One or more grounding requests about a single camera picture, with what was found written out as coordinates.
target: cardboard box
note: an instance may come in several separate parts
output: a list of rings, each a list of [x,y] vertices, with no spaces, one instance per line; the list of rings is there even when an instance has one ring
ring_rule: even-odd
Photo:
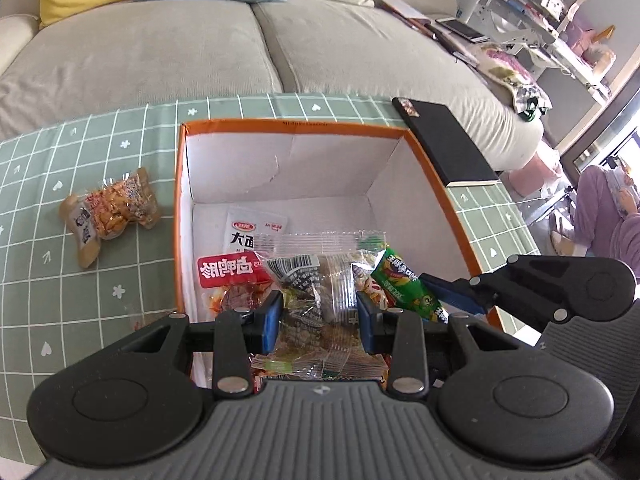
[[[480,273],[462,225],[411,131],[284,120],[193,121],[180,128],[175,186],[178,307],[198,321],[196,262],[221,254],[229,206],[278,213],[289,233],[382,230],[417,273]],[[206,364],[194,378],[206,384]]]

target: slipper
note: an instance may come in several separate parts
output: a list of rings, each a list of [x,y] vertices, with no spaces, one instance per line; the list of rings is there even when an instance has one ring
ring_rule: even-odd
[[[558,256],[574,256],[575,243],[562,236],[558,231],[551,231],[551,245]]]

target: barcode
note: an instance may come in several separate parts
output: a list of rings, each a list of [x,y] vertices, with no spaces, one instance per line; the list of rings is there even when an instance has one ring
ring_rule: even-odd
[[[268,260],[267,265],[279,279],[285,278],[298,269],[306,267],[319,267],[320,261],[317,256],[309,254],[301,254],[300,256],[292,256],[290,258],[274,258]]]

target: smartphone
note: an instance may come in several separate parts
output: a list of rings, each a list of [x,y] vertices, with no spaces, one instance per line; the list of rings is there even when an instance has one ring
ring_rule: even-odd
[[[481,34],[474,28],[469,27],[466,23],[460,22],[456,18],[442,18],[440,20],[436,20],[436,22],[471,43],[482,43],[489,40],[488,36]]]

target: pink stool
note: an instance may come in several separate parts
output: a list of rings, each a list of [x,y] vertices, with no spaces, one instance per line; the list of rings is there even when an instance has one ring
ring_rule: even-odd
[[[521,196],[529,196],[545,185],[562,177],[559,153],[540,142],[533,158],[521,170],[508,173],[513,189]]]

